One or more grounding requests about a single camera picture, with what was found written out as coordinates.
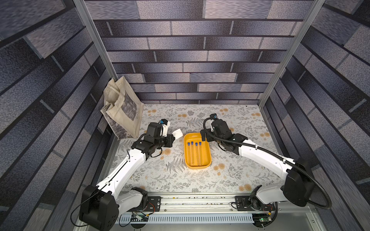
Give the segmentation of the white wipe cloth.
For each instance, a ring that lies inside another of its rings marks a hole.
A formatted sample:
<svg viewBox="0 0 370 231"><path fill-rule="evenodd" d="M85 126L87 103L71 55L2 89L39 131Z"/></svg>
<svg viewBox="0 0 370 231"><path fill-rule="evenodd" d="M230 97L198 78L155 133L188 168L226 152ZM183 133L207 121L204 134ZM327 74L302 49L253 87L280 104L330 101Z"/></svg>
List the white wipe cloth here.
<svg viewBox="0 0 370 231"><path fill-rule="evenodd" d="M183 133L182 133L181 129L175 130L172 133L172 135L173 135L175 141L183 137Z"/></svg>

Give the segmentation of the clear test tube blue cap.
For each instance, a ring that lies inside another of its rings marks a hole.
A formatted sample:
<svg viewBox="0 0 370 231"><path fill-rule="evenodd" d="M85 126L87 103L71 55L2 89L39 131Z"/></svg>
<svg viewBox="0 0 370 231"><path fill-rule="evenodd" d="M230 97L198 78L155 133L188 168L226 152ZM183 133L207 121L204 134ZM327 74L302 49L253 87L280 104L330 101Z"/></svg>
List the clear test tube blue cap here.
<svg viewBox="0 0 370 231"><path fill-rule="evenodd" d="M190 143L187 143L187 149L186 149L186 154L187 154L187 163L190 164L191 162L191 157L190 157Z"/></svg>

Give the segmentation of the yellow plastic tray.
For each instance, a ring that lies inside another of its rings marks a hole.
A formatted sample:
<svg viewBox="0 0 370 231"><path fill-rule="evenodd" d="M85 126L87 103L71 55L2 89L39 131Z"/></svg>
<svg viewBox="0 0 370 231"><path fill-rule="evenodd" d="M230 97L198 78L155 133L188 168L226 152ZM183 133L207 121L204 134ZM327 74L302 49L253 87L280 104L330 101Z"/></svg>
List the yellow plastic tray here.
<svg viewBox="0 0 370 231"><path fill-rule="evenodd" d="M184 157L189 169L204 169L211 165L209 143L202 140L200 133L188 133L184 136Z"/></svg>

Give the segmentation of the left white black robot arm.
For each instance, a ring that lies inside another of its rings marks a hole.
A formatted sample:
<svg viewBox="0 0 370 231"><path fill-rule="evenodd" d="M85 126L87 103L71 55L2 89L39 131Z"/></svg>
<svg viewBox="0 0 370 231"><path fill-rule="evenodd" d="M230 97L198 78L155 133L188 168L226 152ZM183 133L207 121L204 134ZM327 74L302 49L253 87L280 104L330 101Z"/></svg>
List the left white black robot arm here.
<svg viewBox="0 0 370 231"><path fill-rule="evenodd" d="M171 148L174 141L183 136L180 130L171 135L150 138L142 134L128 151L126 158L96 186L87 186L78 206L79 220L99 231L109 231L119 216L143 204L145 190L131 189L119 197L121 190L133 173L157 150Z"/></svg>

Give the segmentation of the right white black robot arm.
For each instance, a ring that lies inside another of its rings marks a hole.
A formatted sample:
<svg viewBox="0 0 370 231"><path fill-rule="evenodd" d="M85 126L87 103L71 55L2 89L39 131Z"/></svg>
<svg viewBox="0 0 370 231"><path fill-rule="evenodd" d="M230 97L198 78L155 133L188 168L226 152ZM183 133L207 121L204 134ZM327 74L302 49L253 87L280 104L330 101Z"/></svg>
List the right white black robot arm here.
<svg viewBox="0 0 370 231"><path fill-rule="evenodd" d="M312 172L306 170L307 163L302 159L294 160L275 154L239 133L233 134L230 129L201 130L203 141L215 141L225 151L246 157L275 173L282 183L270 186L258 185L249 196L249 204L256 211L264 205L289 201L304 207L316 186Z"/></svg>

